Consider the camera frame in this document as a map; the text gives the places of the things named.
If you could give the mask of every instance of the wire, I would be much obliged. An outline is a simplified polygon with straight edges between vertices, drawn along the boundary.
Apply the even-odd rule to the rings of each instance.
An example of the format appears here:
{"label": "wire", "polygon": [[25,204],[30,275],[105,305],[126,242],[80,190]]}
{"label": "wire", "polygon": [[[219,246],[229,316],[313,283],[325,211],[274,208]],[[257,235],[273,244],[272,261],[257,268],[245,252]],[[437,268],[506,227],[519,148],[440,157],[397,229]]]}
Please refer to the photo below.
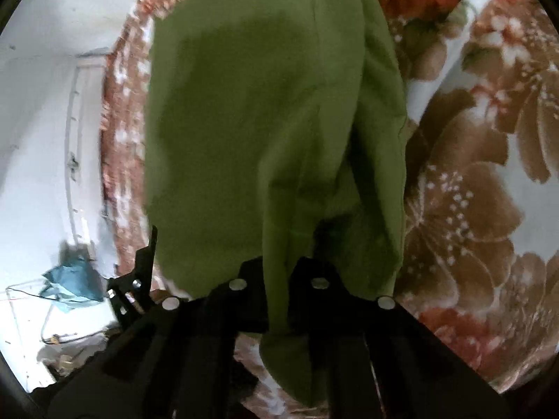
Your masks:
{"label": "wire", "polygon": [[53,302],[62,302],[62,303],[67,303],[67,302],[76,302],[78,304],[82,304],[82,301],[74,301],[73,299],[67,299],[66,301],[62,301],[61,299],[54,299],[54,298],[46,298],[45,296],[39,296],[37,294],[32,294],[32,293],[27,293],[23,290],[18,290],[17,288],[12,288],[12,287],[7,287],[6,290],[12,290],[14,292],[20,292],[20,293],[24,293],[28,296],[33,296],[34,298],[38,298],[38,299],[46,299],[47,301],[53,301]]}
{"label": "wire", "polygon": [[[47,301],[51,301],[53,303],[55,302],[62,302],[62,303],[67,303],[67,302],[76,302],[76,303],[81,303],[81,301],[72,301],[71,299],[67,300],[67,301],[61,301],[60,299],[54,299],[54,298],[45,298],[44,296],[39,296],[37,294],[32,294],[32,293],[27,293],[26,291],[23,290],[18,290],[17,288],[12,288],[12,287],[7,287],[7,290],[12,290],[14,292],[20,292],[20,293],[24,293],[27,294],[28,296],[32,296],[34,298],[38,298],[38,299],[46,299]],[[16,298],[10,298],[9,301],[14,301]],[[49,311],[46,313],[46,317],[45,317],[45,321],[43,322],[43,327],[41,328],[41,341],[45,344],[45,345],[63,345],[63,344],[70,344],[72,342],[77,342],[78,340],[83,340],[84,338],[88,338],[88,337],[93,337],[96,336],[97,334],[103,334],[105,331],[101,330],[101,331],[97,331],[97,332],[93,332],[91,334],[85,335],[85,336],[81,336],[81,337],[76,337],[76,338],[70,338],[68,340],[63,340],[63,341],[58,341],[58,343],[49,341],[49,340],[45,340],[45,338],[43,337],[43,332],[45,330],[46,327],[46,323],[49,319],[50,313],[52,312],[52,309],[54,308],[54,304],[51,304],[49,307]]]}
{"label": "wire", "polygon": [[[9,297],[9,292],[8,289],[6,288],[6,296],[8,296],[9,299],[9,307],[10,309],[12,309],[12,318],[13,318],[13,324],[16,325],[16,330],[17,330],[17,336],[20,338],[20,345],[23,348],[23,339],[21,338],[21,331],[20,331],[20,324],[17,322],[17,318],[16,318],[16,310],[13,306],[13,302],[11,301],[11,298]],[[27,356],[25,355],[25,352],[22,353],[23,355],[23,364],[25,366],[25,390],[29,390],[29,369],[27,368]]]}

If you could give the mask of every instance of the silver bolt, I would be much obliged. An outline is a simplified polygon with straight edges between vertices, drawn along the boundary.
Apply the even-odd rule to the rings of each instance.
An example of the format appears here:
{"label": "silver bolt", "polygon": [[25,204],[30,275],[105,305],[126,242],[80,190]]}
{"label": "silver bolt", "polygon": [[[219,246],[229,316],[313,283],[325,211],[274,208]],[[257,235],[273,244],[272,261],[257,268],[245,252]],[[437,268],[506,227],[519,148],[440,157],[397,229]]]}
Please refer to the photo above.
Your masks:
{"label": "silver bolt", "polygon": [[179,300],[179,298],[175,298],[175,296],[172,296],[170,298],[167,298],[161,304],[165,310],[175,310],[179,305],[181,305],[181,301]]}
{"label": "silver bolt", "polygon": [[247,287],[247,281],[245,279],[233,279],[229,282],[229,288],[234,292],[239,292]]}
{"label": "silver bolt", "polygon": [[377,299],[378,306],[384,310],[392,310],[396,307],[396,302],[390,296],[381,296]]}
{"label": "silver bolt", "polygon": [[324,277],[315,277],[311,280],[311,285],[315,290],[326,290],[326,288],[330,287],[330,282]]}

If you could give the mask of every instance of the green fabric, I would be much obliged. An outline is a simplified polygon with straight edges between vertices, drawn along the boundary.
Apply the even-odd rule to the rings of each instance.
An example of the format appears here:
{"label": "green fabric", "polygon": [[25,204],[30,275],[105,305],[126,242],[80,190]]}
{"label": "green fabric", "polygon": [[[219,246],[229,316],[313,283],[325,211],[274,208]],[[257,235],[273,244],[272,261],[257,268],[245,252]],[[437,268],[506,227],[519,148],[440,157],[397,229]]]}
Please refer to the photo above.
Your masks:
{"label": "green fabric", "polygon": [[163,273],[193,296],[263,255],[272,376],[324,397],[287,281],[301,256],[352,294],[402,260],[403,85],[377,0],[187,0],[157,22],[145,187]]}

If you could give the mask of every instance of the floral blanket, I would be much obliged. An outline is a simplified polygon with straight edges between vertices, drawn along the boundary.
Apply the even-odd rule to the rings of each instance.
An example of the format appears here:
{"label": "floral blanket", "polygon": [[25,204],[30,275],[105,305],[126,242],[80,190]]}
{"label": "floral blanket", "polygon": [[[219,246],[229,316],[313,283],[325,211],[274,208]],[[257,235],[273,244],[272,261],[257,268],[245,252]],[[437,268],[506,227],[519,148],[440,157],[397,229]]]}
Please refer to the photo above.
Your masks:
{"label": "floral blanket", "polygon": [[[143,106],[153,17],[138,0],[108,59],[106,198],[121,274],[147,243]],[[407,83],[405,260],[396,296],[502,392],[559,343],[559,36],[537,0],[380,0]],[[236,358],[260,383],[258,417],[324,417],[282,392],[258,342]]]}

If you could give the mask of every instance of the blue cloth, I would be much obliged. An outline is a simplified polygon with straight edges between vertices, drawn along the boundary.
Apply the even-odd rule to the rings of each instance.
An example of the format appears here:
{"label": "blue cloth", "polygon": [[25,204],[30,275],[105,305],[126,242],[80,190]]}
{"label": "blue cloth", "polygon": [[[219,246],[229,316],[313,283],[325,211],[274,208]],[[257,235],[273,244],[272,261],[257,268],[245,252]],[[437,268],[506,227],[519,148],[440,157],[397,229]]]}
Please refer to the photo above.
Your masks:
{"label": "blue cloth", "polygon": [[43,277],[45,287],[39,295],[56,299],[58,308],[64,312],[103,302],[100,276],[83,255],[70,255],[60,266],[43,274]]}

